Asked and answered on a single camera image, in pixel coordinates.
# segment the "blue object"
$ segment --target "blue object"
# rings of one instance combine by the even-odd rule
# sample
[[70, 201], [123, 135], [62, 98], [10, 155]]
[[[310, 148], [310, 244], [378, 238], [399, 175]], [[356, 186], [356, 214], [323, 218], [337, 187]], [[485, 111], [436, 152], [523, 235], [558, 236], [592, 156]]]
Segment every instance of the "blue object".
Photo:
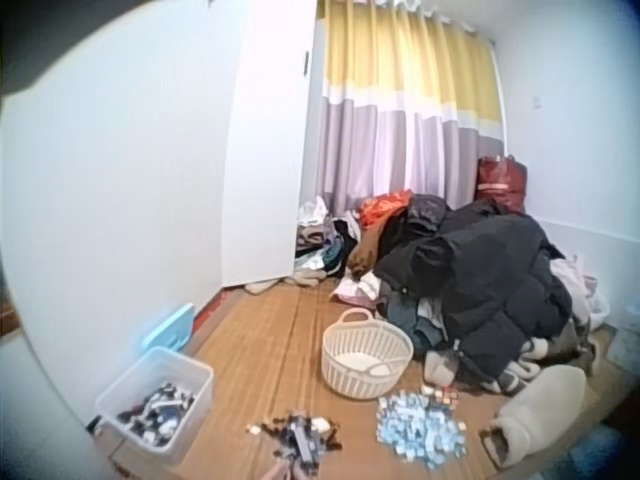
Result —
[[194, 317], [195, 308], [187, 303], [144, 338], [142, 350], [146, 352], [153, 347], [166, 347], [177, 352], [191, 338]]
[[389, 445], [408, 462], [419, 458], [435, 470], [447, 460], [466, 454], [460, 424], [452, 417], [451, 403], [437, 396], [400, 391], [399, 395], [378, 399], [378, 442]]

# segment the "wooden floor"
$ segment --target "wooden floor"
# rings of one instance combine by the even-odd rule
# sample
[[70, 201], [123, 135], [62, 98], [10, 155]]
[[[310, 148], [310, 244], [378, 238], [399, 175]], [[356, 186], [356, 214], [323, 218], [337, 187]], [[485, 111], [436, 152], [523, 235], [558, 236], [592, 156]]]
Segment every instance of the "wooden floor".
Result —
[[[148, 458], [140, 460], [127, 445], [113, 455], [114, 461], [143, 478], [258, 479], [273, 466], [277, 444], [265, 435], [245, 433], [246, 425], [303, 409], [342, 426], [338, 438], [344, 449], [323, 458], [320, 479], [471, 480], [493, 476], [496, 470], [478, 432], [504, 403], [503, 397], [461, 394], [455, 416], [469, 427], [469, 453], [462, 459], [452, 457], [430, 472], [421, 462], [404, 463], [376, 442], [377, 402], [349, 400], [328, 388], [320, 372], [322, 332], [349, 308], [330, 301], [333, 287], [332, 282], [314, 289], [278, 285], [257, 297], [244, 295], [194, 355], [214, 369], [214, 404], [184, 461], [161, 468], [151, 465]], [[394, 391], [418, 391], [421, 370], [420, 363], [411, 362]], [[603, 370], [587, 392], [584, 410], [593, 415], [583, 425], [586, 429], [635, 382], [611, 364]], [[607, 393], [612, 391], [615, 398]], [[612, 406], [600, 408], [608, 403]], [[512, 476], [525, 478], [526, 464], [523, 468], [512, 471]], [[534, 468], [529, 466], [528, 474]]]

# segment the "striped curtain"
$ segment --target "striped curtain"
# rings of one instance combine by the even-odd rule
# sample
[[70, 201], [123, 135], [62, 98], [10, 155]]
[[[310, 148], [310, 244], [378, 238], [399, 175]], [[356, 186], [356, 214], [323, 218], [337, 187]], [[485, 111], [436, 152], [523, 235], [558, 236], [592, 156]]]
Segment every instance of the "striped curtain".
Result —
[[374, 0], [326, 0], [317, 193], [341, 214], [410, 188], [457, 208], [477, 160], [503, 154], [491, 47], [461, 27]]

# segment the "plastic storage box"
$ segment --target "plastic storage box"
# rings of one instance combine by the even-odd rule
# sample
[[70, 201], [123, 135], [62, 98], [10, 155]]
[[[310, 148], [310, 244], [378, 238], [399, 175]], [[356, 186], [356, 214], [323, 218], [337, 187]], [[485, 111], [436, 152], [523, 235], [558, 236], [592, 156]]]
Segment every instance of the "plastic storage box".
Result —
[[[141, 403], [165, 382], [190, 390], [195, 401], [175, 434], [163, 447], [144, 442], [117, 420], [118, 414]], [[96, 409], [127, 440], [165, 463], [179, 463], [189, 450], [213, 402], [213, 370], [164, 347], [149, 350], [96, 400]]]

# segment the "black jacket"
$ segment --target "black jacket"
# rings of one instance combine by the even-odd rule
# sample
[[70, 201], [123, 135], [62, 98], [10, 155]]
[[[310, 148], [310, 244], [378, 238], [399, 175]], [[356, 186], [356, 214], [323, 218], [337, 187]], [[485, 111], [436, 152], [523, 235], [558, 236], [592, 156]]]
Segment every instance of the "black jacket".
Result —
[[534, 219], [480, 201], [445, 212], [435, 233], [403, 236], [410, 224], [383, 232], [381, 243], [400, 240], [374, 273], [407, 295], [442, 298], [451, 345], [480, 381], [495, 380], [529, 338], [563, 329], [571, 297], [549, 266], [562, 255]]

